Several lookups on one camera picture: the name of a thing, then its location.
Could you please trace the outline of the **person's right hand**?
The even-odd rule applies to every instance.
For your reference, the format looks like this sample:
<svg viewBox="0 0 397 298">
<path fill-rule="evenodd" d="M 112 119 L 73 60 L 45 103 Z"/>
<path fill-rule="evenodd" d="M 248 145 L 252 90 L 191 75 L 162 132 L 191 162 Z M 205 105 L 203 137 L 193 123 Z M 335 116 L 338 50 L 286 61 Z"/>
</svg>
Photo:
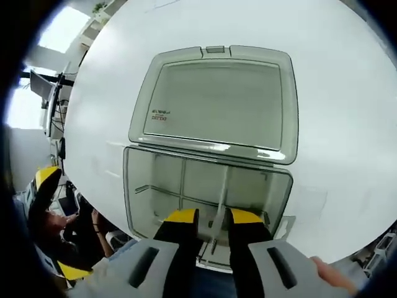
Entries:
<svg viewBox="0 0 397 298">
<path fill-rule="evenodd" d="M 358 290 L 354 286 L 352 281 L 345 277 L 337 269 L 325 263 L 317 256 L 312 256 L 310 259 L 315 263 L 319 277 L 326 281 L 328 284 L 334 287 L 341 287 L 346 289 L 351 296 L 354 296 L 356 295 L 356 293 L 358 293 Z"/>
</svg>

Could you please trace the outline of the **person's left hand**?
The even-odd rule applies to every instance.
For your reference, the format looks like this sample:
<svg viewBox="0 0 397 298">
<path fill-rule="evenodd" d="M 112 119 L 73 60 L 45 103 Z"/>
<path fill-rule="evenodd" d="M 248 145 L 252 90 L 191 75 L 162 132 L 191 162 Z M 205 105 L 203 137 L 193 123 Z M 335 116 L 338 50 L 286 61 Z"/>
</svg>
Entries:
<svg viewBox="0 0 397 298">
<path fill-rule="evenodd" d="M 44 228 L 47 234 L 57 237 L 61 231 L 66 228 L 68 224 L 73 223 L 78 217 L 78 214 L 72 214 L 68 216 L 59 215 L 52 211 L 45 212 Z"/>
</svg>

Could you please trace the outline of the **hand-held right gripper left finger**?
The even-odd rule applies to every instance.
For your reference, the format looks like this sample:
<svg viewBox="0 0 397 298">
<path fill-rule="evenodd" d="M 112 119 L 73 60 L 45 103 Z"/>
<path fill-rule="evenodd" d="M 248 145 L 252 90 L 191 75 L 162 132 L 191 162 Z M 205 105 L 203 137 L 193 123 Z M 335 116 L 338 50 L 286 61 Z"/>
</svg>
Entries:
<svg viewBox="0 0 397 298">
<path fill-rule="evenodd" d="M 111 297 L 190 297 L 199 251 L 199 210 L 176 210 L 153 238 L 117 254 L 107 271 Z"/>
</svg>

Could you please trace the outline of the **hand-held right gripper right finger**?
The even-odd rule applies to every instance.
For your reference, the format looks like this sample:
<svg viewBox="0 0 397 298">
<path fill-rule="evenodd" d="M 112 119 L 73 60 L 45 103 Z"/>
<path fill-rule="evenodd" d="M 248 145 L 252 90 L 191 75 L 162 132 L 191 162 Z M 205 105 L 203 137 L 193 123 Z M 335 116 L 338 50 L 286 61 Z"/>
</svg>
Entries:
<svg viewBox="0 0 397 298">
<path fill-rule="evenodd" d="M 245 210 L 227 209 L 230 268 L 238 297 L 319 297 L 314 262 Z"/>
</svg>

